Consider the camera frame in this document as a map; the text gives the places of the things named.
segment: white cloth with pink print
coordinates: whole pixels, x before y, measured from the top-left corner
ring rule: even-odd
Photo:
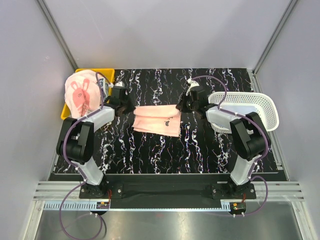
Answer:
[[[82,70],[72,74],[65,82],[65,103],[75,119],[97,110],[101,94],[97,85],[96,72]]]

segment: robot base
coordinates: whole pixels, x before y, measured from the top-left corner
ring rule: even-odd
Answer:
[[[123,197],[122,183],[108,183],[106,176],[103,177],[99,185],[84,184],[81,186],[80,199],[108,199],[108,191],[111,191],[111,199],[121,199]]]
[[[245,199],[256,199],[256,190],[255,186],[252,183],[247,183],[245,186],[243,186],[238,191],[232,191],[230,190],[230,186],[228,183],[216,183],[211,185],[212,190],[212,198],[215,200],[243,200],[244,194]]]

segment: logo on cloth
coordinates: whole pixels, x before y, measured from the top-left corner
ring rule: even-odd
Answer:
[[[89,85],[90,80],[87,78],[83,80],[82,88],[76,81],[73,81],[70,84],[74,90],[72,93],[73,103],[80,116],[84,116],[90,108],[90,94],[88,93]]]
[[[172,116],[172,117],[168,117],[168,119],[166,120],[166,121],[164,121],[165,122],[165,125],[167,126],[167,127],[169,127],[169,123],[170,123],[170,119],[173,119],[174,117]]]

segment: pink rabbit print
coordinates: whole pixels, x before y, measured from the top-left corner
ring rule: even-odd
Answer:
[[[72,94],[73,103],[81,116],[84,116],[89,109],[90,95],[87,92],[89,84],[90,80],[87,78],[83,80],[82,88],[78,86],[76,81],[73,81],[70,84],[74,89]]]

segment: white plastic basket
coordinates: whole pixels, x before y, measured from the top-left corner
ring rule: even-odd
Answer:
[[[218,104],[224,97],[225,92],[217,91],[212,93],[208,100],[210,104]],[[274,101],[267,95],[258,92],[228,91],[226,98],[221,104],[223,106],[252,106],[259,114],[265,129],[268,132],[279,126],[279,116]],[[231,134],[231,130],[211,123],[213,130],[218,133]]]

